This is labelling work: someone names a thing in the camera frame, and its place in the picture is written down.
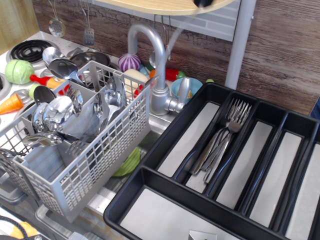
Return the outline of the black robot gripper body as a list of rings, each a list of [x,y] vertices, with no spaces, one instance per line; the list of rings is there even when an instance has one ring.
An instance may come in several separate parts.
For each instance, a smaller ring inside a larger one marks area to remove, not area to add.
[[[213,3],[214,0],[194,0],[193,3],[197,7],[208,7]]]

